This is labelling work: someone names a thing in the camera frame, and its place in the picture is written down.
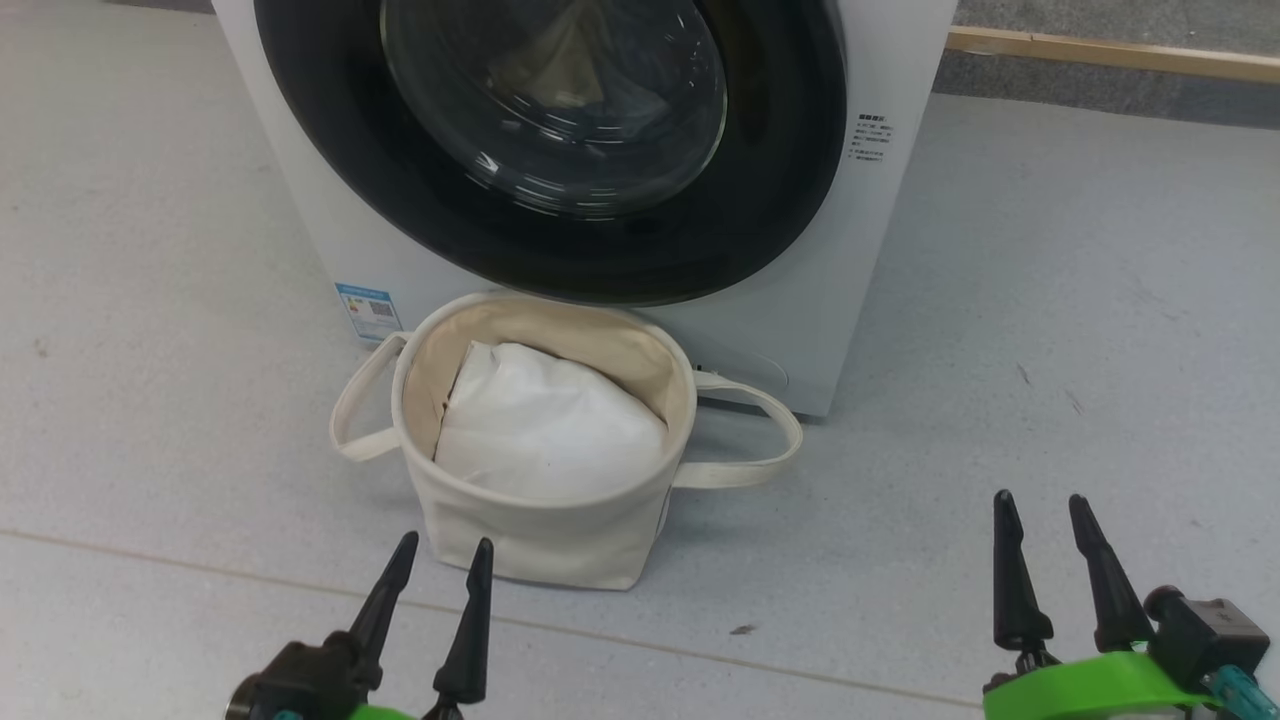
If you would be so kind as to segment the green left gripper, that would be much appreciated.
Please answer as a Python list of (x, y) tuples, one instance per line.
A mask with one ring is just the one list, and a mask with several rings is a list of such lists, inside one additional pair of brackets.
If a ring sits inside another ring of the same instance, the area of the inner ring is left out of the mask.
[[(348, 629), (355, 666), (379, 666), (390, 620), (407, 587), (419, 548), (419, 533), (399, 539), (381, 575)], [(468, 600), (451, 650), (433, 680), (438, 706), (479, 705), (486, 698), (495, 548), (489, 538), (477, 543), (468, 569)], [(360, 705), (349, 720), (417, 720), (417, 716), (378, 705)]]

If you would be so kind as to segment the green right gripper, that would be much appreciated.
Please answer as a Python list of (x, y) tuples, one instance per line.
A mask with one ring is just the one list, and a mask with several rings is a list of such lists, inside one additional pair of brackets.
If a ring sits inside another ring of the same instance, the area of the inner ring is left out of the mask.
[[(1184, 691), (1147, 653), (1117, 652), (1151, 642), (1155, 629), (1089, 501), (1071, 495), (1069, 514), (1076, 550), (1088, 569), (1094, 647), (1103, 655), (1012, 676), (984, 693), (984, 717), (1115, 719), (1213, 708), (1211, 694)], [(1044, 656), (1053, 625), (1036, 598), (1021, 551), (1021, 519), (1009, 489), (993, 497), (993, 641), (1021, 656)]]

